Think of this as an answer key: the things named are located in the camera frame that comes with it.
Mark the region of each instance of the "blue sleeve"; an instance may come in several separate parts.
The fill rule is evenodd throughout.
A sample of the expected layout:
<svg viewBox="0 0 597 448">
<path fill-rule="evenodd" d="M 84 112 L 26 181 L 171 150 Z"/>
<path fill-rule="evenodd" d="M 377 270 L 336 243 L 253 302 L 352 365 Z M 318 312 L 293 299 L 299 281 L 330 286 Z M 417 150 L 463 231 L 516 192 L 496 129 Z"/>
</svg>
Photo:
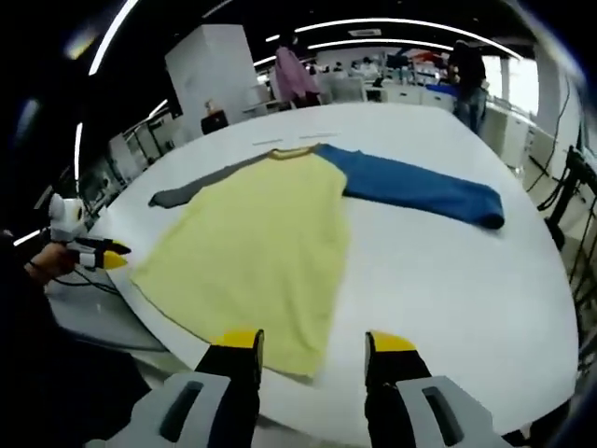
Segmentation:
<svg viewBox="0 0 597 448">
<path fill-rule="evenodd" d="M 345 196 L 415 208 L 487 229 L 504 225 L 500 195 L 486 185 L 331 145 L 320 145 L 315 154 L 346 174 Z"/>
</svg>

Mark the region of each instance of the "person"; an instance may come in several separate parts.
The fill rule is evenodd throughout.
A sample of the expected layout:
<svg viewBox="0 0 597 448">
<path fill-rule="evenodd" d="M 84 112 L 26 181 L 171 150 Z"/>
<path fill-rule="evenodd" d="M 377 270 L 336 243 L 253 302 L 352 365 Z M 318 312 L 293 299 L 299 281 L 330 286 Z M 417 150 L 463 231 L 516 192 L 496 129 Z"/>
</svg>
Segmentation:
<svg viewBox="0 0 597 448">
<path fill-rule="evenodd" d="M 295 54 L 298 43 L 294 33 L 280 35 L 280 46 L 276 50 L 275 74 L 281 100 L 292 102 L 296 108 L 320 105 L 319 89 L 309 72 L 305 70 Z"/>
<path fill-rule="evenodd" d="M 479 134 L 487 103 L 487 92 L 483 89 L 485 64 L 481 55 L 466 42 L 457 41 L 448 60 L 448 72 L 456 87 L 454 115 L 473 133 Z"/>
<path fill-rule="evenodd" d="M 346 71 L 342 67 L 342 63 L 336 63 L 333 72 L 335 79 L 346 79 L 348 77 L 348 73 L 346 73 Z"/>
<path fill-rule="evenodd" d="M 359 74 L 365 79 L 376 79 L 380 76 L 380 69 L 370 58 L 363 58 L 363 63 L 358 67 Z"/>
<path fill-rule="evenodd" d="M 23 266 L 3 232 L 0 265 L 7 431 L 23 444 L 61 447 L 113 437 L 150 389 L 130 355 L 78 341 L 57 324 L 44 285 L 74 269 L 68 251 L 50 243 Z"/>
<path fill-rule="evenodd" d="M 358 77 L 359 76 L 358 62 L 357 61 L 352 61 L 351 62 L 351 68 L 350 68 L 350 71 L 349 71 L 349 75 L 351 77 Z"/>
</svg>

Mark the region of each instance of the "gray sleeve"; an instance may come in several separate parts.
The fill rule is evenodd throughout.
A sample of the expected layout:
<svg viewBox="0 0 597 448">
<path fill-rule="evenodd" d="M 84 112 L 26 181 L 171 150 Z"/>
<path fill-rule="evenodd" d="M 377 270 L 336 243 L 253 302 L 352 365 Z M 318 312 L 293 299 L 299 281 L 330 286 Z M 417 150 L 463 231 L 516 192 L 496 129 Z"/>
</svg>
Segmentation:
<svg viewBox="0 0 597 448">
<path fill-rule="evenodd" d="M 162 208 L 173 208 L 177 207 L 178 205 L 188 203 L 193 196 L 199 193 L 203 187 L 209 187 L 210 185 L 213 185 L 233 175 L 245 166 L 249 166 L 253 163 L 257 163 L 258 161 L 266 159 L 268 154 L 269 153 L 266 152 L 265 154 L 260 154 L 253 159 L 239 161 L 233 165 L 226 166 L 219 171 L 211 173 L 210 175 L 205 175 L 204 177 L 193 180 L 183 187 L 179 187 L 178 189 L 165 189 L 163 191 L 158 191 L 149 200 L 149 206 L 153 207 L 157 205 Z"/>
</svg>

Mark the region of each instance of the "white table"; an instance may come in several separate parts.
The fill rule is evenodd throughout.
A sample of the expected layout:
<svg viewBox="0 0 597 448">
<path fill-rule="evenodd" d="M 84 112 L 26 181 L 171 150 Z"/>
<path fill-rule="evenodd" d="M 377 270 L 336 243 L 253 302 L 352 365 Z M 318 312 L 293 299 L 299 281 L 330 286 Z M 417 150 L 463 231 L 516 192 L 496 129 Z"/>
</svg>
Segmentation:
<svg viewBox="0 0 597 448">
<path fill-rule="evenodd" d="M 502 196 L 506 225 L 485 231 L 430 213 L 347 199 L 352 241 L 325 365 L 311 385 L 264 370 L 261 413 L 314 437 L 368 445 L 369 329 L 413 341 L 433 374 L 449 376 L 493 413 L 500 433 L 566 401 L 575 384 L 576 321 L 556 247 L 506 166 L 436 107 L 346 104 L 282 112 L 209 134 L 151 166 L 108 207 L 93 232 L 132 248 L 129 267 L 111 277 L 156 337 L 190 368 L 207 347 L 129 281 L 130 269 L 184 208 L 149 208 L 153 193 L 273 147 L 320 141 L 486 183 Z"/>
</svg>

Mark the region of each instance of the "window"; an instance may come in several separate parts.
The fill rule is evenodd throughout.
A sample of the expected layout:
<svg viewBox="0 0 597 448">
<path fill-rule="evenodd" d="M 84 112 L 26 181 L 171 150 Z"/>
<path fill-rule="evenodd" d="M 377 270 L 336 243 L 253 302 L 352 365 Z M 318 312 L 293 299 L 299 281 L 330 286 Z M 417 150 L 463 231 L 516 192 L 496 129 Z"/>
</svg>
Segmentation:
<svg viewBox="0 0 597 448">
<path fill-rule="evenodd" d="M 537 113 L 539 108 L 539 75 L 537 62 L 532 59 L 509 59 L 509 102 L 525 112 Z"/>
<path fill-rule="evenodd" d="M 502 96 L 502 66 L 499 56 L 483 56 L 485 77 L 489 82 L 489 94 L 498 98 Z"/>
</svg>

